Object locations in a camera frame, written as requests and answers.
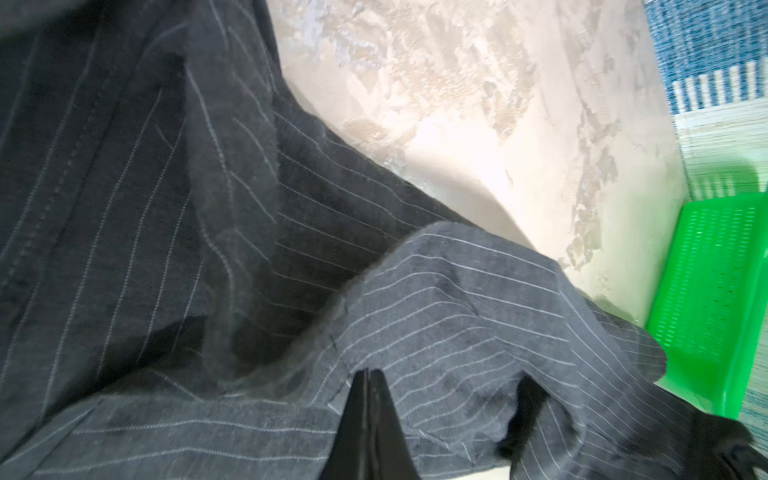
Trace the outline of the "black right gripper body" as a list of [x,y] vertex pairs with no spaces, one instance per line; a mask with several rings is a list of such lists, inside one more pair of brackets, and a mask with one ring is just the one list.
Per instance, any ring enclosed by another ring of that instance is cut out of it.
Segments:
[[767,457],[749,443],[724,442],[719,446],[719,461],[725,479],[756,480],[760,472],[767,473]]

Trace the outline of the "dark pinstriped long sleeve shirt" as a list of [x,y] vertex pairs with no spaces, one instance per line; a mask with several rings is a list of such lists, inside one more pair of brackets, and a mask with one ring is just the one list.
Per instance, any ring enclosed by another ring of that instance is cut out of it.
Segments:
[[753,446],[304,111],[265,2],[3,2],[2,477],[320,479],[364,369],[420,479],[725,479]]

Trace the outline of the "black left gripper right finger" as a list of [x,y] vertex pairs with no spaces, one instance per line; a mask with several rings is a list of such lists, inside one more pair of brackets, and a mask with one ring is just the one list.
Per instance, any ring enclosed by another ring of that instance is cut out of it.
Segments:
[[369,478],[419,480],[384,373],[368,377]]

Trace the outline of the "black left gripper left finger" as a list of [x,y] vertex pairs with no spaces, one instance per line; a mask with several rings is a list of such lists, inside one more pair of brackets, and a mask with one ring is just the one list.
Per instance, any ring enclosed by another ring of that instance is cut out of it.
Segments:
[[321,480],[363,480],[369,476],[369,371],[355,373]]

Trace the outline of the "green plastic basket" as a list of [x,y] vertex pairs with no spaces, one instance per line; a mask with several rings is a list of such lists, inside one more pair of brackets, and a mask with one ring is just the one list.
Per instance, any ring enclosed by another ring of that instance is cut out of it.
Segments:
[[662,386],[737,418],[766,309],[766,193],[685,205],[646,324],[667,355]]

